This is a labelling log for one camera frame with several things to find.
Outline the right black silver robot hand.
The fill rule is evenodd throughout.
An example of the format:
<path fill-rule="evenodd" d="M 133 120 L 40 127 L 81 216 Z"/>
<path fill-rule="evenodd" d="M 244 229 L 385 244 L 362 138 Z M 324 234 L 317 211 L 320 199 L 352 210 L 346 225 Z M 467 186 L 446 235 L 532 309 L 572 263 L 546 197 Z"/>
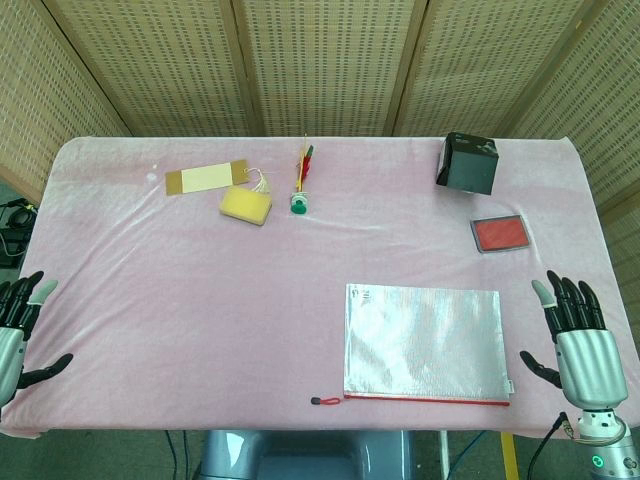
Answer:
<path fill-rule="evenodd" d="M 607 329 L 597 295 L 584 282 L 546 272 L 550 288 L 533 280 L 556 355 L 546 367 L 526 351 L 521 360 L 534 375 L 560 389 L 567 401 L 585 411 L 618 407 L 628 398 L 618 345 Z"/>

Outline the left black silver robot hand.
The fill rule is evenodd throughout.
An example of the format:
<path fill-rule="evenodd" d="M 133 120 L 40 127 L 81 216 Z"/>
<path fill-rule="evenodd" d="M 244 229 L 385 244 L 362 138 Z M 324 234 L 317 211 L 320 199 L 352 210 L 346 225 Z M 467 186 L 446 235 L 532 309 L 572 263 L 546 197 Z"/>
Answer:
<path fill-rule="evenodd" d="M 38 286 L 43 277 L 43 271 L 36 271 L 15 282 L 0 283 L 0 415 L 18 390 L 59 375 L 73 360 L 66 353 L 50 366 L 24 371 L 27 345 L 40 310 L 58 285 L 57 280 L 48 280 Z"/>

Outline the silver zipper pouch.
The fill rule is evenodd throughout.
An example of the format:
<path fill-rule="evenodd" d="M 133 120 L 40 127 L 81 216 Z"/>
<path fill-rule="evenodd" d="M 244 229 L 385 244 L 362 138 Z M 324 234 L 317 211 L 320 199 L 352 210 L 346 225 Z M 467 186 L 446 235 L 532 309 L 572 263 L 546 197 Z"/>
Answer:
<path fill-rule="evenodd" d="M 496 291 L 367 284 L 346 287 L 347 398 L 507 406 Z"/>

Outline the black equipment on floor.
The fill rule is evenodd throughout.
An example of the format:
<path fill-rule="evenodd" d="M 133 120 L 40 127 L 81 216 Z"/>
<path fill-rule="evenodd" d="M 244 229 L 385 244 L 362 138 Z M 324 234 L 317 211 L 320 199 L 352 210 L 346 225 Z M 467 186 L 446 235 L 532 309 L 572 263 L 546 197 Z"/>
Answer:
<path fill-rule="evenodd" d="M 0 269 L 17 269 L 26 254 L 38 208 L 25 198 L 0 204 Z"/>

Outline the red ink pad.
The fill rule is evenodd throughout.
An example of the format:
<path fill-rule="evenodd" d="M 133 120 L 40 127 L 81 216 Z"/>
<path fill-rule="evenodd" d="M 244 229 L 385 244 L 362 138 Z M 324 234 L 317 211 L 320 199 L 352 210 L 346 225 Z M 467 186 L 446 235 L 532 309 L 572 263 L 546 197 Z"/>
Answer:
<path fill-rule="evenodd" d="M 511 251 L 530 246 L 526 225 L 520 215 L 472 220 L 470 225 L 480 253 Z"/>

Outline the pink tablecloth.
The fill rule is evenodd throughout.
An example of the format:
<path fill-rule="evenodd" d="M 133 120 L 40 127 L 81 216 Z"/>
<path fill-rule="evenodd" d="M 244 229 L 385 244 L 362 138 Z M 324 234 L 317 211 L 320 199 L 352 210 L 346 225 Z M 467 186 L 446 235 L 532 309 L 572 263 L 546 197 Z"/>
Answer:
<path fill-rule="evenodd" d="M 288 209 L 298 138 L 96 138 L 65 144 L 49 178 L 25 274 L 58 287 L 25 366 L 74 358 L 19 392 L 0 432 L 52 429 L 487 427 L 534 434 L 566 405 L 519 357 L 552 364 L 530 282 L 548 270 L 596 291 L 626 363 L 635 348 L 578 153 L 562 140 L 501 140 L 494 191 L 435 182 L 437 138 L 318 138 L 309 211 Z M 262 226 L 220 213 L 230 187 L 167 196 L 165 174 L 245 159 L 272 198 Z M 480 253 L 470 222 L 520 215 L 530 246 Z M 350 283 L 496 290 L 507 407 L 349 399 Z"/>

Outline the black box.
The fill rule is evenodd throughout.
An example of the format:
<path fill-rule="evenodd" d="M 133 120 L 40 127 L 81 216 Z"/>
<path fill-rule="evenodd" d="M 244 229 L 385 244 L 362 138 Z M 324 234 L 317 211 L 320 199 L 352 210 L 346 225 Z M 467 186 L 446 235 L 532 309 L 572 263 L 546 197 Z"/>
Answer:
<path fill-rule="evenodd" d="M 491 195 L 498 160 L 493 139 L 450 132 L 439 155 L 436 184 L 468 193 Z"/>

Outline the yellow sponge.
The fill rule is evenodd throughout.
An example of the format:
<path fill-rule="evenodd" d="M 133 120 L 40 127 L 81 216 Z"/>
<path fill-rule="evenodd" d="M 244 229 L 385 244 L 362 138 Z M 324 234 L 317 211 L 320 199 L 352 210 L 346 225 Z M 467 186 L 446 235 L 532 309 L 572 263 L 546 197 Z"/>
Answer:
<path fill-rule="evenodd" d="M 269 194 L 231 186 L 219 206 L 221 214 L 253 225 L 262 226 L 271 210 Z"/>

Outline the grey-blue robot torso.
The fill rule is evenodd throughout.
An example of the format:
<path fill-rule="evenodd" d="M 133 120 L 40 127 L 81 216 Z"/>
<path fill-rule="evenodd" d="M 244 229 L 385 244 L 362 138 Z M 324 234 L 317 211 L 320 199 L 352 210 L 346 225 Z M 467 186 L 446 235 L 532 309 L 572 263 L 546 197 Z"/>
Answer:
<path fill-rule="evenodd" d="M 210 430 L 193 480 L 415 480 L 408 431 Z"/>

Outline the green base feather shuttlecock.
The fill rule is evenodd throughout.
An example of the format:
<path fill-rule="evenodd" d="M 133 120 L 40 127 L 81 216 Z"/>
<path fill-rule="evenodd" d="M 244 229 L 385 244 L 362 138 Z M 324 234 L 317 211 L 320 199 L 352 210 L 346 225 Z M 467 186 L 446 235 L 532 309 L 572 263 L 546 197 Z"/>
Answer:
<path fill-rule="evenodd" d="M 305 190 L 305 181 L 309 174 L 314 146 L 309 143 L 307 135 L 304 135 L 304 143 L 297 164 L 297 178 L 294 192 L 290 197 L 290 211 L 296 215 L 304 215 L 308 210 L 308 194 Z"/>

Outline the bamboo folding screen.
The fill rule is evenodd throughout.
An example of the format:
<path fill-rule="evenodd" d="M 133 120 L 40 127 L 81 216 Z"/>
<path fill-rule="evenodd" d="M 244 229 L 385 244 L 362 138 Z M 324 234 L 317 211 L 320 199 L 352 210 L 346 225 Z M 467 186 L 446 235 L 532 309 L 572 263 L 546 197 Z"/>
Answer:
<path fill-rule="evenodd" d="M 568 137 L 640 334 L 640 0 L 0 0 L 0 183 L 79 136 Z"/>

